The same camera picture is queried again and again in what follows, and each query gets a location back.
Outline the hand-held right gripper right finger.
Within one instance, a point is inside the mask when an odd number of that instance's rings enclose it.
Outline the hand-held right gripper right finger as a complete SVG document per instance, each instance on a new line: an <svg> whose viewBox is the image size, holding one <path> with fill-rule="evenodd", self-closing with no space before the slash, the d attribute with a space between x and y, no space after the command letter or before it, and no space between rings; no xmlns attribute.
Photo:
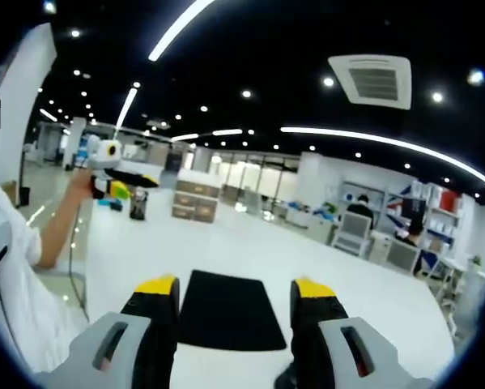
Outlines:
<svg viewBox="0 0 485 389"><path fill-rule="evenodd" d="M360 317L350 317L329 287L291 282L291 364L275 388L430 388L399 363L398 351Z"/></svg>

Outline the person's left hand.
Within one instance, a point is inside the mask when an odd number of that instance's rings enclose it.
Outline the person's left hand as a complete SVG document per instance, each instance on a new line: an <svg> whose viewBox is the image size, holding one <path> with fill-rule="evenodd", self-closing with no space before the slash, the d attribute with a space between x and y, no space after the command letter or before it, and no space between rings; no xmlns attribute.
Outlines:
<svg viewBox="0 0 485 389"><path fill-rule="evenodd" d="M69 191L81 199L92 197L91 170L77 169L70 180Z"/></svg>

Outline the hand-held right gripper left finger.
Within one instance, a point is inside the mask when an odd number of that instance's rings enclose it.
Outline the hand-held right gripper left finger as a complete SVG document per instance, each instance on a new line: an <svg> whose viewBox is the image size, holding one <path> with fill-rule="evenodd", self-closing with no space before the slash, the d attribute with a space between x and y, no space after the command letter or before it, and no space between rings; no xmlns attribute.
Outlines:
<svg viewBox="0 0 485 389"><path fill-rule="evenodd" d="M179 330L180 281L140 284L120 313L110 312L70 344L68 358L38 373L39 388L169 388Z"/></svg>

